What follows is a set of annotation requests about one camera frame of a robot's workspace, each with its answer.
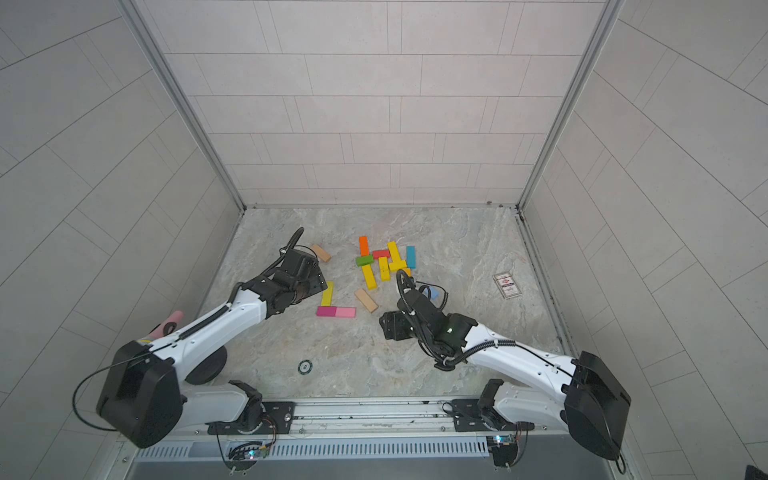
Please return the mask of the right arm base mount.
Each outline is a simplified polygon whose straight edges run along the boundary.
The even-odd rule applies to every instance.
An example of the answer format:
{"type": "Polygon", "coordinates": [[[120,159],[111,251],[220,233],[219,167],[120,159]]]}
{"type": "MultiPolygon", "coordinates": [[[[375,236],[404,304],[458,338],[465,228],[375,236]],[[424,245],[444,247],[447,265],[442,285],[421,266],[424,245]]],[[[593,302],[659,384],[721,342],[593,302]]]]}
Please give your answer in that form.
{"type": "Polygon", "coordinates": [[[443,404],[457,432],[513,432],[524,433],[535,429],[532,422],[510,422],[492,407],[480,407],[479,399],[454,399],[443,404]]]}

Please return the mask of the pink block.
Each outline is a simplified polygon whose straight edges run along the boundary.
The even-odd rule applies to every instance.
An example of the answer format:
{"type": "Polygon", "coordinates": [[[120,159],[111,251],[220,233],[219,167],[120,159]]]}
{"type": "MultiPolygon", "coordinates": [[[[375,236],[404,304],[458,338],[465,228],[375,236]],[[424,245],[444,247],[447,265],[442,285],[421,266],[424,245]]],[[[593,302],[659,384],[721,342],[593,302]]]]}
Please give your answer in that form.
{"type": "Polygon", "coordinates": [[[335,311],[335,317],[336,318],[355,318],[356,308],[355,307],[337,307],[335,311]]]}

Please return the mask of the magenta block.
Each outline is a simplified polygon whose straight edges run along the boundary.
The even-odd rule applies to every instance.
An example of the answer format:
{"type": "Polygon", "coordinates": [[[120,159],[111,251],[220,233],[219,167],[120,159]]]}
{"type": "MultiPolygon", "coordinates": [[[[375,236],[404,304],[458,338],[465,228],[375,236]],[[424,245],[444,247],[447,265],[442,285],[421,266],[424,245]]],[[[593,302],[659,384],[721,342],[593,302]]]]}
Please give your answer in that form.
{"type": "Polygon", "coordinates": [[[316,312],[318,317],[337,318],[338,308],[335,306],[319,306],[316,312]]]}

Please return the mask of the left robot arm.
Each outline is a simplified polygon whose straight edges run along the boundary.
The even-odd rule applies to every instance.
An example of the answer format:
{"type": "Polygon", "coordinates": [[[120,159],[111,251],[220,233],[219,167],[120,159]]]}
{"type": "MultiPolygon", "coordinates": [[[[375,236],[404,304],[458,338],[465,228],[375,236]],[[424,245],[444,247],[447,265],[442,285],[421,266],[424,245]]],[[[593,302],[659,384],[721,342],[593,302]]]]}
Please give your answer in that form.
{"type": "Polygon", "coordinates": [[[95,407],[101,430],[118,432],[139,448],[198,425],[215,435],[266,426],[277,432],[256,388],[239,380],[211,382],[226,364],[230,340],[326,288],[316,253],[290,243],[264,271],[236,283],[224,303],[189,325],[124,344],[102,370],[106,379],[95,407]]]}

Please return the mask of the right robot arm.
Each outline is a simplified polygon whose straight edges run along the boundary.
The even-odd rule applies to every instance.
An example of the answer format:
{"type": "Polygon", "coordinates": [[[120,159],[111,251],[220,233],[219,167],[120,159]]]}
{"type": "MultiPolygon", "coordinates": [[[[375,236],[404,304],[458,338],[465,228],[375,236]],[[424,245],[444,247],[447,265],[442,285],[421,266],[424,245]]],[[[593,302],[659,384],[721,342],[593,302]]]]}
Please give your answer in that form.
{"type": "Polygon", "coordinates": [[[589,452],[621,461],[631,397],[597,355],[538,350],[466,315],[446,314],[417,290],[407,291],[379,324],[388,340],[415,339],[441,371],[469,363],[500,373],[477,401],[477,418],[486,428],[519,433],[553,426],[589,452]]]}

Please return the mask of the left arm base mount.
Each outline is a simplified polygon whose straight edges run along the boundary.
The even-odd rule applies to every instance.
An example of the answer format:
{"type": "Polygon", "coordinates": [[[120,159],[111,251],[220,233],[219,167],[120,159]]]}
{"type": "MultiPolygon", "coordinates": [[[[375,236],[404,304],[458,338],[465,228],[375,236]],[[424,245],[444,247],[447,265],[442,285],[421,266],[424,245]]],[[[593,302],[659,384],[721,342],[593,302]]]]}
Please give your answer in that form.
{"type": "Polygon", "coordinates": [[[247,406],[245,411],[231,422],[211,422],[209,435],[283,435],[290,432],[296,403],[288,401],[261,402],[247,406]]]}

